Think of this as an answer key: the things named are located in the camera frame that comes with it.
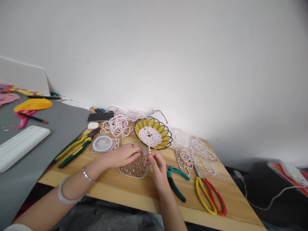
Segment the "white jade bangle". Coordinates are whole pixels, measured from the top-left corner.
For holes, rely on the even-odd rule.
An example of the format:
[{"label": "white jade bangle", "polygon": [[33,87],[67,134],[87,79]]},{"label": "white jade bangle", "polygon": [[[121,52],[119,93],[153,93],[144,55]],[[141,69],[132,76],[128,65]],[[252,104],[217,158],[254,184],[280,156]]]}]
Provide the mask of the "white jade bangle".
[{"label": "white jade bangle", "polygon": [[66,178],[59,184],[59,187],[58,187],[58,198],[59,198],[59,200],[60,200],[62,203],[64,203],[64,204],[76,204],[77,202],[81,201],[81,199],[83,198],[83,196],[81,196],[81,197],[79,197],[79,198],[77,198],[77,199],[75,199],[75,200],[68,200],[68,199],[66,199],[66,198],[63,196],[63,194],[62,194],[62,186],[63,186],[64,182],[65,182],[68,178],[69,178],[69,176],[66,177]]}]

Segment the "pink scissors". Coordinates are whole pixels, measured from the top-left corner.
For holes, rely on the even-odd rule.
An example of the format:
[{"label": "pink scissors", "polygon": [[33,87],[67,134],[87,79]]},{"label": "pink scissors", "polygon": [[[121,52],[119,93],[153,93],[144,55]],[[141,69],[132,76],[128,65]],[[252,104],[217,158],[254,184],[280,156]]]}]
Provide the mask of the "pink scissors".
[{"label": "pink scissors", "polygon": [[16,115],[20,117],[18,128],[24,128],[29,118],[19,114],[20,112],[30,116],[36,113],[36,110],[19,110],[18,112],[16,112]]}]

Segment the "sleeve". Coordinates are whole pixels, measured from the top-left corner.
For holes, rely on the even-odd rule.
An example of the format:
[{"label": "sleeve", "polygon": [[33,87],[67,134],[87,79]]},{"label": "sleeve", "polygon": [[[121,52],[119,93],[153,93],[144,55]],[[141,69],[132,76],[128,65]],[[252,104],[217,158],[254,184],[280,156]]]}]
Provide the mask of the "sleeve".
[{"label": "sleeve", "polygon": [[23,224],[13,224],[7,227],[4,231],[33,231],[33,230]]}]

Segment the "silver bangle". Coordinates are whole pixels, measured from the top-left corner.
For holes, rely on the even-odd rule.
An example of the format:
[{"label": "silver bangle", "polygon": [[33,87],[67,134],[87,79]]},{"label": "silver bangle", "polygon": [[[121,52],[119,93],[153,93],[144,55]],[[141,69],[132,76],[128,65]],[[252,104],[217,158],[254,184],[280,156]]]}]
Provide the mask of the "silver bangle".
[{"label": "silver bangle", "polygon": [[86,174],[86,171],[84,170],[84,167],[82,168],[82,172],[83,172],[85,178],[87,178],[88,181],[90,181],[91,183],[94,183],[94,182],[95,182],[94,180],[92,180],[92,179]]},{"label": "silver bangle", "polygon": [[83,198],[83,196],[81,196],[81,197],[79,197],[79,198],[77,198],[77,199],[75,199],[75,200],[68,200],[68,199],[66,199],[66,198],[63,196],[63,194],[62,194],[62,186],[63,186],[64,182],[65,182],[68,178],[69,178],[69,176],[66,177],[66,178],[59,184],[59,187],[58,187],[58,198],[59,198],[59,200],[60,200],[62,203],[64,203],[64,204],[76,204],[77,202],[81,201],[81,199]]}]

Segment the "wire basket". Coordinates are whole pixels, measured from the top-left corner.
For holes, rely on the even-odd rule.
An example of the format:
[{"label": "wire basket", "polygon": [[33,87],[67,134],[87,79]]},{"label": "wire basket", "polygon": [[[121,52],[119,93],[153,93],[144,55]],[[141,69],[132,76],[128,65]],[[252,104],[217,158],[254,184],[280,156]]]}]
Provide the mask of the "wire basket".
[{"label": "wire basket", "polygon": [[143,143],[143,142],[139,138],[138,133],[139,133],[140,129],[142,129],[146,126],[152,127],[155,130],[157,130],[159,132],[159,134],[161,135],[161,138],[162,138],[161,143],[159,145],[155,146],[155,147],[151,147],[152,149],[163,150],[163,149],[166,149],[166,148],[171,146],[172,133],[169,131],[169,129],[166,125],[164,125],[158,119],[155,119],[151,116],[144,118],[144,119],[138,119],[134,123],[134,132],[135,132],[137,138],[140,140],[141,143]]}]

